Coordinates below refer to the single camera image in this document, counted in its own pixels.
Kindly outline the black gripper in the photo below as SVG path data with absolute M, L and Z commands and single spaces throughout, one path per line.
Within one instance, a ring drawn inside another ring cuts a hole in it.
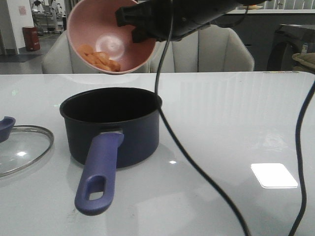
M 133 43 L 147 40 L 166 41 L 172 30 L 172 41 L 195 32 L 214 19 L 241 5 L 260 4 L 261 0 L 147 0 L 138 5 L 120 7 L 115 12 L 117 26 L 133 29 Z

